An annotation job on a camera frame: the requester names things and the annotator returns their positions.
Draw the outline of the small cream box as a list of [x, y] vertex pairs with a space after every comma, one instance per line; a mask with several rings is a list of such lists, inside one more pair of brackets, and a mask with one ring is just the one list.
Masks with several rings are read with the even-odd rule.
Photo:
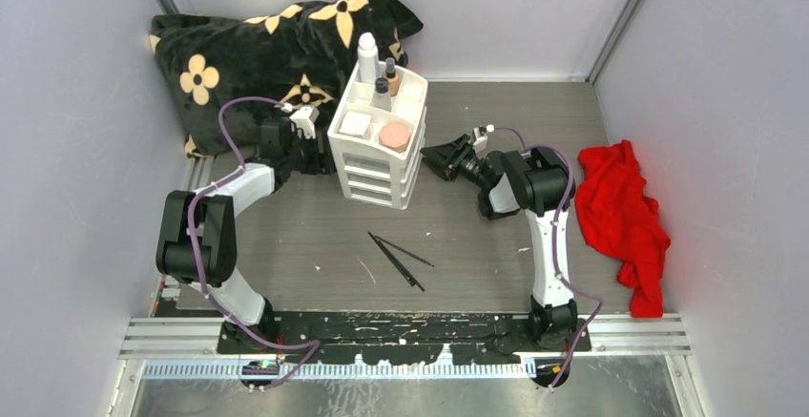
[[348, 111], [342, 118], [338, 132], [343, 136], [368, 140], [372, 135], [372, 116]]

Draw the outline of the white plastic drawer organizer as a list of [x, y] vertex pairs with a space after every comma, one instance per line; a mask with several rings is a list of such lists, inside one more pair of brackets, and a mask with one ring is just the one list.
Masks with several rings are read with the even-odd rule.
[[[397, 70], [401, 77], [400, 90], [392, 97], [392, 111], [386, 112], [369, 106], [374, 86], [360, 82], [358, 67], [355, 67], [327, 134], [345, 198], [404, 210], [415, 187], [422, 158], [420, 150], [425, 144], [428, 82], [408, 69], [397, 67]], [[372, 116], [372, 135], [368, 140], [338, 132], [348, 111]], [[411, 132], [402, 153], [379, 144], [379, 132], [390, 122], [403, 123]]]

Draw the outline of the black cap clear bottle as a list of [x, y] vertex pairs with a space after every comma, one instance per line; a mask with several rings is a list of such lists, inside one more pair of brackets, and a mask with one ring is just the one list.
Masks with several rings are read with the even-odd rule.
[[369, 102], [369, 106], [386, 112], [392, 111], [390, 83], [386, 78], [378, 77], [375, 79], [374, 93]]

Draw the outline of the beige foundation bottle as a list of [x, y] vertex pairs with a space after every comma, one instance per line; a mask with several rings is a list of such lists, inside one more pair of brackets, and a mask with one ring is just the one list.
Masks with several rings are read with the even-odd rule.
[[397, 64], [393, 57], [388, 57], [385, 60], [384, 77], [386, 78], [389, 86], [391, 96], [396, 96], [400, 90], [401, 77], [397, 70]]

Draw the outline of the white spray bottle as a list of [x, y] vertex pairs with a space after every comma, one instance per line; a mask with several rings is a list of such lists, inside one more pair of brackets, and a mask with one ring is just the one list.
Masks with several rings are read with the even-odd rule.
[[379, 51], [376, 39], [371, 32], [364, 32], [358, 40], [358, 80], [373, 84], [379, 74]]

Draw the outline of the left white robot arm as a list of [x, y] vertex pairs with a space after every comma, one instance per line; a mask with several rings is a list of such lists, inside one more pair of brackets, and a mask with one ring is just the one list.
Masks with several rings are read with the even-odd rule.
[[294, 172], [330, 171], [315, 119], [295, 113], [264, 120], [254, 156], [229, 175], [195, 191], [175, 190], [164, 204], [156, 268], [208, 299], [243, 343], [257, 353], [272, 349], [278, 325], [272, 304], [237, 268], [236, 219], [275, 193]]

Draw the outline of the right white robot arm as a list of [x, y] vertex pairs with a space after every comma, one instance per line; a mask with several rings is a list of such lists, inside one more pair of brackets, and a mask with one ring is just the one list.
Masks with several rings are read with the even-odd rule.
[[463, 177], [478, 186], [479, 211], [486, 219], [526, 216], [534, 266], [528, 333], [539, 349], [555, 349], [577, 329], [578, 320], [566, 240], [575, 192], [569, 164], [548, 147], [492, 151], [479, 157], [468, 135], [424, 147], [420, 153], [426, 167], [441, 179]]

